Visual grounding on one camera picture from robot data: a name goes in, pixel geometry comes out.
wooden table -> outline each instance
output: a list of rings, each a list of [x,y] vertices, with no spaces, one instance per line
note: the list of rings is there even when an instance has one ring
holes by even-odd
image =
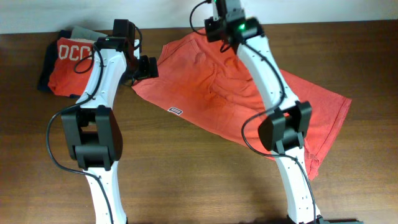
[[[280,68],[353,99],[312,181],[324,217],[398,222],[398,22],[265,26]],[[189,29],[143,30],[143,53]],[[57,169],[45,150],[51,115],[74,100],[36,90],[56,33],[0,35],[0,223],[94,223],[85,177]],[[118,90],[124,138],[119,185],[131,223],[237,223],[285,217],[275,162]],[[51,144],[68,156],[60,121]]]

green light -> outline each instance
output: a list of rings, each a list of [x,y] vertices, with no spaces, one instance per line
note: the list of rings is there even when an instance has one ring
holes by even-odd
[[[246,28],[246,26],[244,25],[244,24],[241,24],[240,26],[239,26],[239,29],[240,30],[244,30]]]

red cloth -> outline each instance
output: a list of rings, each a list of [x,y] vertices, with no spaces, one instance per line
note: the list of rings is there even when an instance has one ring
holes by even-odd
[[[241,126],[264,111],[261,96],[243,63],[232,50],[220,53],[221,43],[209,44],[194,33],[164,46],[159,78],[133,86],[143,99],[223,138],[245,145]],[[351,100],[281,70],[301,101],[313,107],[305,139],[305,165],[310,179],[335,140]],[[261,119],[246,127],[249,142],[261,152],[257,128]]]
[[[55,61],[54,71],[49,78],[49,87],[55,95],[70,96],[83,94],[92,68],[82,74],[73,71],[77,62],[91,54],[93,41],[85,39],[61,38],[57,41],[58,58]],[[91,63],[91,58],[84,60],[77,70],[86,70]]]

white logo on red fabric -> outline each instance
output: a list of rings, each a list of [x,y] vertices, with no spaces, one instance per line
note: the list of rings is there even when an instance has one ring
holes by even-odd
[[[58,57],[60,60],[64,60],[66,58],[69,58],[69,60],[72,61],[77,61],[81,60],[83,58],[83,54],[88,53],[87,55],[91,54],[91,49],[88,46],[79,46],[73,45],[69,48],[67,45],[60,45],[59,51],[58,51]]]
[[[171,113],[173,113],[173,114],[179,115],[179,116],[182,114],[182,110],[180,110],[180,109],[178,109],[178,108],[175,108],[175,107],[171,107],[171,108],[168,109],[167,111],[168,111],[168,112],[171,112]]]

wood grain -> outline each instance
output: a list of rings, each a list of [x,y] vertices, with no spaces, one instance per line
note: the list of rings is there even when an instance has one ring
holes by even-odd
[[[353,99],[312,181],[324,217],[398,220],[398,22],[264,26],[283,68]],[[143,30],[143,53],[189,29]],[[74,100],[36,90],[54,33],[0,35],[0,223],[94,223],[84,177],[58,170],[45,150],[51,115]],[[167,113],[121,86],[114,112],[124,138],[119,184],[131,223],[237,223],[284,217],[277,166]],[[60,121],[51,143],[76,167]]]

